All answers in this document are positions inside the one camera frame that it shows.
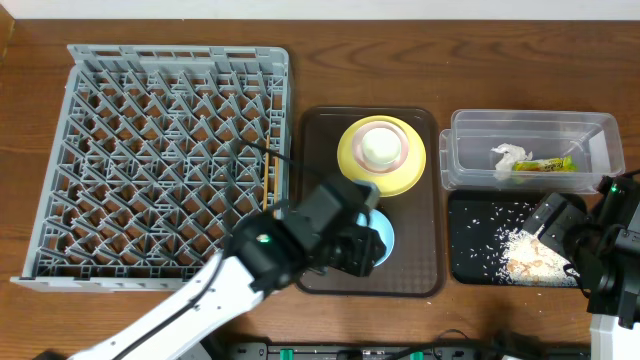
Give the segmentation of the light blue bowl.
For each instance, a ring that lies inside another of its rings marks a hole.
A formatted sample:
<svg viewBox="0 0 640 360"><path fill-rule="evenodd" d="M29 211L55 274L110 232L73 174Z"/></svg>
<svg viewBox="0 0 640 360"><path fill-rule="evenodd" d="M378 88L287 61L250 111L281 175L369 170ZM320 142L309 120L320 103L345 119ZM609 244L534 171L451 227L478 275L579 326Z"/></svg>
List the light blue bowl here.
<svg viewBox="0 0 640 360"><path fill-rule="evenodd" d="M378 232L379 237L385 245L384 255L375 263L375 267L383 264L391 255L395 245L395 232L390 220L379 210L372 210L369 217L360 214L356 223L360 226L367 226Z"/></svg>

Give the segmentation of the yellow plate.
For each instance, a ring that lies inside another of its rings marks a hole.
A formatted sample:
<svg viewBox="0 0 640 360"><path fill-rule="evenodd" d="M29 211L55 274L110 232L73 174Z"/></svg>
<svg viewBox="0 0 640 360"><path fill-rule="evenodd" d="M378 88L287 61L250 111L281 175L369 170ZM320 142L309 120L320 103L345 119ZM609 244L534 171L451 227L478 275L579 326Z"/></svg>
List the yellow plate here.
<svg viewBox="0 0 640 360"><path fill-rule="evenodd" d="M408 136L408 157L404 164L393 172L386 174L368 172L356 163L352 155L351 141L357 127L372 121L392 122ZM379 188L381 197L392 197L408 191L419 181L427 164L427 155L422 138L407 122L392 116L374 115L357 120L344 131L337 147L337 161L345 177L353 181L372 182Z"/></svg>

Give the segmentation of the yellow green snack wrapper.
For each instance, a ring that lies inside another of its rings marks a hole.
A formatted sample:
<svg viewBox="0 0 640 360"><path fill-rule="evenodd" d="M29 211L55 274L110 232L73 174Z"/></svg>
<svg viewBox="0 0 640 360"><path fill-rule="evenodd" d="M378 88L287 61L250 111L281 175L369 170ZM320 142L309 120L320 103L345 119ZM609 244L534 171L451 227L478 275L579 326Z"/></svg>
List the yellow green snack wrapper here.
<svg viewBox="0 0 640 360"><path fill-rule="evenodd" d="M561 158L519 161L512 166L513 171L530 172L576 172L577 167L571 156Z"/></svg>

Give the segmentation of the pink bowl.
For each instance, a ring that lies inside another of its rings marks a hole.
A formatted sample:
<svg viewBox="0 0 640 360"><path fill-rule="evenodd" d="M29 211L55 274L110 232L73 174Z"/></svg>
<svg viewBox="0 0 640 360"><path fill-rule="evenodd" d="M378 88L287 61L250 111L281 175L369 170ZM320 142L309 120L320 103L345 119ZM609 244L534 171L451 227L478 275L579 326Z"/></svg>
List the pink bowl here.
<svg viewBox="0 0 640 360"><path fill-rule="evenodd" d="M364 170L386 174L397 170L406 161L409 139L392 122L372 121L357 127L351 151L356 163Z"/></svg>

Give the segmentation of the white cup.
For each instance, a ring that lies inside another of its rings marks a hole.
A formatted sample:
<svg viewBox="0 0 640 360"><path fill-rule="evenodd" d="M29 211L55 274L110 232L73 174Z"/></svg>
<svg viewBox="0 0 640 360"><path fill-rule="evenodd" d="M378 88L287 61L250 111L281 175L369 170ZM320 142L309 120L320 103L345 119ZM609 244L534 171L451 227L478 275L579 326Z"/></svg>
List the white cup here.
<svg viewBox="0 0 640 360"><path fill-rule="evenodd" d="M374 128L366 132L361 147L364 158L376 168L391 166L402 152L400 138L389 128Z"/></svg>

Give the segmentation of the wooden chopstick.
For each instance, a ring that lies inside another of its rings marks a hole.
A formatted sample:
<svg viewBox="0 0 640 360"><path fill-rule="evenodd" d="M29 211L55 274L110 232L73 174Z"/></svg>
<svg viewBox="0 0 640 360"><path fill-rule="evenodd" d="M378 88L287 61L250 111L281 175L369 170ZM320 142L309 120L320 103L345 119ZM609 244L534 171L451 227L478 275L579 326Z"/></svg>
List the wooden chopstick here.
<svg viewBox="0 0 640 360"><path fill-rule="evenodd" d="M270 134L267 133L265 140L265 150L264 150L264 176L263 176L263 203L262 209L265 211L268 207L268 194L269 194L269 167L270 167L270 155L268 153L270 147Z"/></svg>
<svg viewBox="0 0 640 360"><path fill-rule="evenodd" d="M278 157L275 157L274 160L274 182L273 182L273 207L278 203L279 200L279 172L280 172L280 160Z"/></svg>

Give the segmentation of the white tissue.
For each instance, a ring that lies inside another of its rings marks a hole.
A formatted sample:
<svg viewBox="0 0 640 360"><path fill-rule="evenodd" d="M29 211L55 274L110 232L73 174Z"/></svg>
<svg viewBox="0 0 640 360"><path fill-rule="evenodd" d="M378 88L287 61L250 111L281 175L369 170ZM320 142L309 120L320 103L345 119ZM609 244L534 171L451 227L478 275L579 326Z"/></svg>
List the white tissue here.
<svg viewBox="0 0 640 360"><path fill-rule="evenodd" d="M513 166L517 162L530 161L533 156L532 152L526 152L520 146L507 143L492 148L491 151L502 156L501 160L495 165L494 177L498 181L508 179L511 176Z"/></svg>

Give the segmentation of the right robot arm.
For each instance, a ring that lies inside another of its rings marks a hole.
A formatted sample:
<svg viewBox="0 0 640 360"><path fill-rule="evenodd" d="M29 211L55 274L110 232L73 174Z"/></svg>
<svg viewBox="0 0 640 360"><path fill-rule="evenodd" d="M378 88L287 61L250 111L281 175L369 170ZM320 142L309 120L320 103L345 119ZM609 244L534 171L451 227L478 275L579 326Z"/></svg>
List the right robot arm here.
<svg viewBox="0 0 640 360"><path fill-rule="evenodd" d="M591 357L639 357L639 172L602 178L590 212L559 193L546 195L523 230L568 261L563 267L588 299Z"/></svg>

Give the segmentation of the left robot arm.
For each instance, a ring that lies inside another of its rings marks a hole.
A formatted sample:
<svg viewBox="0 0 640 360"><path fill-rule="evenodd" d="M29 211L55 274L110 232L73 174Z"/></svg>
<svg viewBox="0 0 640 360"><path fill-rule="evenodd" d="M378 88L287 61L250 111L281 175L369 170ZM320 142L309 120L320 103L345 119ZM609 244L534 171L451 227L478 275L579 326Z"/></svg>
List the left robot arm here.
<svg viewBox="0 0 640 360"><path fill-rule="evenodd" d="M374 183L338 174L281 217L266 210L241 220L223 251L186 285L77 358L177 359L307 271L369 276L386 247L377 231L357 220L369 216L379 197Z"/></svg>

